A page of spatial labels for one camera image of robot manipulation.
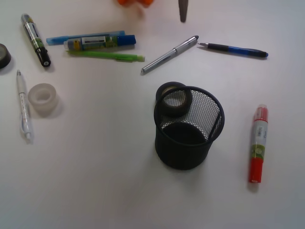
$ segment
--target black pen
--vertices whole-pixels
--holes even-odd
[[[247,56],[256,56],[256,57],[267,57],[268,53],[257,50],[257,49],[244,49],[244,48],[237,48],[233,46],[221,45],[221,44],[211,44],[211,43],[198,43],[199,45],[207,48],[213,49],[223,52],[231,52],[237,54],[243,54]]]

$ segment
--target blue pen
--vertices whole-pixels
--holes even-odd
[[[207,48],[207,49],[213,49],[223,52],[231,52],[231,53],[237,53],[247,56],[256,56],[256,57],[267,57],[268,53],[257,50],[257,49],[244,49],[244,48],[237,48],[233,46],[227,46],[227,45],[221,45],[221,44],[211,44],[211,43],[198,43],[199,45]]]
[[[75,39],[81,37],[124,36],[124,35],[125,35],[125,31],[99,32],[99,33],[81,34],[81,35],[73,35],[73,36],[51,37],[51,38],[47,38],[47,43],[48,45],[56,45],[56,44],[63,44],[68,39]]]

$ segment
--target red marker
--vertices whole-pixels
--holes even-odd
[[[265,145],[268,129],[268,109],[261,104],[254,115],[253,136],[251,146],[251,168],[249,182],[260,183],[262,178]]]

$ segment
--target black object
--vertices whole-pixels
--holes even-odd
[[[51,65],[51,60],[48,55],[48,50],[45,47],[39,47],[35,50],[38,59],[43,67],[49,67]]]
[[[10,63],[11,55],[5,45],[0,44],[0,69]]]
[[[178,82],[168,82],[161,85],[156,93],[156,101],[158,101],[165,92],[174,88],[179,88],[184,86],[185,86],[184,84]],[[168,103],[166,100],[163,100],[160,104],[159,111],[163,115],[167,115],[170,117],[179,117],[186,114],[190,109],[193,97],[191,91],[186,90],[181,93],[182,93],[180,96],[181,100],[179,103],[172,104],[172,103]]]
[[[162,102],[176,106],[190,92],[189,111],[180,117],[162,114]],[[154,109],[156,124],[155,148],[168,166],[180,170],[192,169],[206,158],[213,141],[224,127],[224,111],[218,100],[198,87],[180,87],[167,91]]]
[[[179,0],[178,4],[179,4],[180,21],[185,22],[189,0]]]

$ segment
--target pen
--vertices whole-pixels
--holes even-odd
[[[248,56],[256,56],[256,57],[267,57],[268,53],[257,50],[257,49],[245,49],[245,48],[238,48],[233,46],[221,45],[221,44],[211,44],[211,43],[198,43],[199,45],[207,48],[213,49],[223,52],[231,52],[237,54],[243,54]]]
[[[28,111],[28,101],[25,95],[26,88],[21,72],[17,70],[17,88],[21,104],[21,130],[28,140],[31,140],[31,124]]]
[[[131,55],[131,54],[120,54],[120,53],[111,53],[111,52],[97,52],[97,51],[67,51],[67,53],[76,55],[76,56],[90,56],[90,57],[102,57],[108,59],[115,59],[118,61],[139,61],[144,62],[145,56],[140,55]]]
[[[156,68],[159,65],[163,64],[167,59],[172,58],[172,57],[182,53],[189,47],[195,45],[197,43],[198,38],[199,38],[199,36],[193,36],[190,39],[187,39],[185,42],[174,47],[172,50],[170,50],[163,56],[159,57],[157,60],[155,60],[155,61],[151,62],[149,65],[143,67],[141,69],[141,73],[146,73],[146,72],[152,70],[153,68]]]
[[[73,36],[61,36],[61,37],[50,37],[47,38],[48,45],[56,45],[63,44],[68,39],[76,39],[82,37],[99,37],[99,36],[124,36],[125,31],[113,31],[113,32],[99,32],[92,34],[81,34],[81,35],[73,35]]]
[[[262,179],[263,162],[268,130],[268,109],[260,104],[256,109],[253,123],[251,165],[249,182],[260,183]]]
[[[51,60],[48,55],[48,50],[46,50],[41,38],[38,36],[36,24],[33,22],[33,19],[28,14],[24,13],[21,16],[21,21],[41,65],[43,67],[49,67]]]
[[[122,45],[136,44],[134,35],[125,36],[100,36],[100,37],[82,37],[76,39],[68,39],[63,43],[66,50],[84,51],[92,49],[107,49]]]

